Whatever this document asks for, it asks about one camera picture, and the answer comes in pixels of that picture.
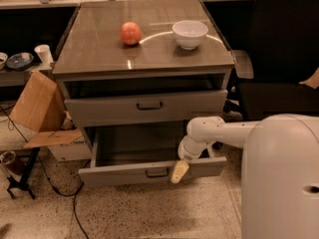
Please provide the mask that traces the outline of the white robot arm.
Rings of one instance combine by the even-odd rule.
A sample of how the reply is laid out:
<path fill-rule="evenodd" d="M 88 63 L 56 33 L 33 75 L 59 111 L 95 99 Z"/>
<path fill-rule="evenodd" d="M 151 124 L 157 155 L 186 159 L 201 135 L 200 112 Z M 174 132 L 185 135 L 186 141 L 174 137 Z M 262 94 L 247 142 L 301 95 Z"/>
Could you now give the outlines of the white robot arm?
<path fill-rule="evenodd" d="M 242 239 L 319 239 L 319 118 L 284 114 L 260 121 L 192 119 L 171 176 L 216 142 L 243 149 Z"/>

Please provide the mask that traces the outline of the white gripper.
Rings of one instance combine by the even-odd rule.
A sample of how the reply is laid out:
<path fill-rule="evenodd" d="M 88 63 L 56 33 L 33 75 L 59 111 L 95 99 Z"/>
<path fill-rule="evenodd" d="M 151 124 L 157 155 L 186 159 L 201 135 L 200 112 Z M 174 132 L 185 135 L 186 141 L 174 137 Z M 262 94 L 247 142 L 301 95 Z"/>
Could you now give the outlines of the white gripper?
<path fill-rule="evenodd" d="M 185 176 L 189 169 L 186 161 L 199 159 L 202 154 L 205 157 L 214 157 L 212 145 L 216 143 L 216 138 L 212 136 L 194 136 L 187 134 L 179 143 L 177 154 L 178 160 L 172 170 L 170 182 L 177 184 Z"/>

